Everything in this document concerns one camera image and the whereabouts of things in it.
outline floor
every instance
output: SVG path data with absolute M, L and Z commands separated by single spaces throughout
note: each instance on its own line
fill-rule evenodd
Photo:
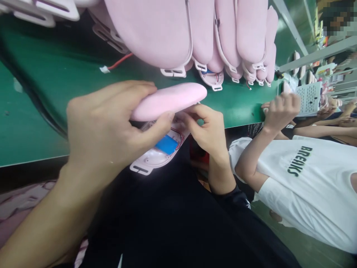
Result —
M 295 228 L 274 221 L 269 208 L 261 201 L 251 203 L 251 209 L 273 230 L 293 252 L 303 268 L 352 268 L 357 266 L 351 254 L 328 246 Z

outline pink component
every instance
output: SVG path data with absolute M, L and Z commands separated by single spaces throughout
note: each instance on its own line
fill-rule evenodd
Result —
M 267 33 L 265 35 L 265 41 L 267 44 L 267 57 L 272 52 L 273 49 L 272 46 L 274 44 L 277 29 L 278 29 L 278 14 L 276 13 L 275 9 L 272 6 L 270 6 L 267 15 Z
M 89 11 L 110 30 L 115 30 L 112 19 L 109 16 L 108 9 L 104 1 L 99 2 L 98 5 L 90 7 Z
M 187 63 L 186 65 L 185 65 L 185 71 L 188 71 L 188 70 L 190 70 L 191 68 L 192 68 L 192 66 L 193 66 L 193 60 L 191 59 L 190 61 L 189 61 L 189 63 Z
M 213 54 L 213 15 L 215 0 L 190 0 L 193 57 L 208 64 Z
M 244 72 L 243 76 L 248 82 L 253 83 L 255 81 L 255 79 L 257 78 L 257 72 L 254 70 L 254 72 L 251 73 L 251 75 L 249 75 L 248 73 Z
M 203 100 L 206 96 L 206 88 L 197 83 L 183 83 L 160 89 L 139 103 L 131 114 L 131 120 L 157 120 L 166 111 L 179 112 Z
M 214 72 L 214 73 L 220 73 L 223 70 L 224 63 L 221 59 L 221 56 L 219 55 L 218 49 L 217 49 L 217 42 L 216 42 L 216 37 L 214 34 L 214 40 L 213 40 L 213 56 L 210 62 L 207 64 L 207 68 Z
M 241 58 L 237 51 L 236 19 L 233 0 L 216 0 L 216 15 L 219 21 L 218 32 L 224 56 L 228 62 L 238 67 Z
M 275 65 L 275 57 L 276 57 L 276 45 L 273 44 L 271 46 L 271 50 L 269 51 L 269 54 L 267 54 L 267 57 L 264 61 L 265 66 L 269 66 L 271 64 Z
M 237 49 L 250 63 L 264 58 L 268 0 L 238 0 Z
M 233 78 L 233 79 L 236 79 L 236 80 L 239 80 L 242 78 L 243 76 L 243 68 L 242 68 L 242 64 L 240 64 L 238 67 L 237 67 L 237 73 L 233 73 L 230 71 L 230 69 L 225 66 L 224 69 L 226 70 L 227 74 Z
M 262 69 L 257 70 L 257 79 L 260 81 L 264 81 L 267 78 L 268 72 L 263 71 Z
M 185 1 L 105 0 L 128 49 L 150 65 L 172 69 L 189 60 L 191 38 Z
M 268 83 L 271 83 L 273 80 L 274 80 L 274 76 L 275 76 L 275 55 L 274 54 L 274 57 L 273 57 L 273 60 L 271 61 L 271 63 L 267 66 L 267 78 L 266 78 L 266 81 Z

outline wrist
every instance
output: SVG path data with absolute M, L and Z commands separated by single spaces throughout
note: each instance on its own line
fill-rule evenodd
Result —
M 218 166 L 230 166 L 229 153 L 226 148 L 224 150 L 222 149 L 221 151 L 218 151 L 215 154 L 210 154 L 209 157 L 210 161 L 214 161 Z
M 262 130 L 260 131 L 260 133 L 261 133 L 261 135 L 269 136 L 269 137 L 272 137 L 274 139 L 280 131 L 281 130 L 270 128 L 268 126 L 263 126 Z

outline green table surface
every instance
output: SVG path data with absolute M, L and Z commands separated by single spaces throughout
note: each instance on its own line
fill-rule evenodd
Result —
M 185 79 L 164 77 L 158 68 L 136 57 L 103 74 L 99 67 L 112 65 L 122 54 L 98 38 L 92 25 L 87 13 L 79 22 L 57 23 L 52 29 L 9 15 L 0 16 L 0 37 L 17 64 L 35 82 L 43 103 L 61 126 L 66 126 L 65 109 L 70 99 L 114 82 L 150 80 L 159 89 L 184 82 L 202 83 L 194 69 Z M 278 65 L 288 62 L 297 50 L 289 34 L 286 27 L 277 33 Z M 0 166 L 68 154 L 67 142 L 46 125 L 26 94 L 14 90 L 11 74 L 1 65 L 0 81 Z M 223 90 L 213 92 L 207 86 L 208 95 L 202 103 L 224 114 L 226 128 L 261 122 L 260 105 L 278 94 L 281 83 L 276 79 L 272 87 L 254 85 L 249 90 L 244 79 L 236 84 L 225 75 Z

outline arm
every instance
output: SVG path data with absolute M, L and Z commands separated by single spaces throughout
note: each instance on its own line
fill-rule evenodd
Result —
M 1 248 L 1 268 L 63 263 L 80 243 L 105 188 L 170 130 L 172 112 L 145 132 L 129 123 L 131 111 L 156 90 L 152 82 L 126 81 L 70 101 L 68 163 L 52 191 Z
M 257 172 L 258 159 L 275 136 L 276 133 L 263 128 L 244 149 L 235 166 L 237 175 L 256 192 L 259 192 L 264 182 L 268 179 L 267 175 Z
M 66 183 L 73 177 L 63 173 L 61 171 L 53 190 L 1 249 L 0 267 L 46 267 L 81 242 L 97 210 L 101 193 L 75 200 L 75 195 L 68 195 L 66 189 Z
M 300 98 L 283 93 L 270 102 L 262 131 L 244 149 L 235 167 L 237 175 L 254 191 L 259 192 L 268 176 L 257 172 L 261 153 L 300 111 Z
M 343 113 L 340 115 L 340 117 L 351 116 L 351 113 L 353 112 L 353 110 L 356 109 L 356 104 L 357 104 L 356 99 L 353 99 L 349 103 L 347 103 L 345 106 L 345 109 L 344 109 Z
M 305 120 L 298 121 L 296 123 L 296 125 L 294 126 L 294 129 L 295 128 L 300 128 L 300 127 L 307 127 L 307 126 L 315 124 L 318 121 L 320 121 L 320 119 L 317 118 L 317 117 L 309 117 L 309 118 L 307 118 Z
M 203 119 L 204 124 L 199 126 L 187 113 L 195 119 Z M 182 116 L 198 145 L 209 153 L 208 183 L 211 191 L 218 195 L 232 192 L 237 184 L 229 162 L 222 113 L 198 104 L 186 109 Z
M 294 135 L 310 137 L 310 138 L 343 135 L 343 136 L 349 136 L 351 138 L 357 138 L 357 128 L 312 126 L 312 127 L 303 127 L 303 128 L 296 129 L 294 130 Z

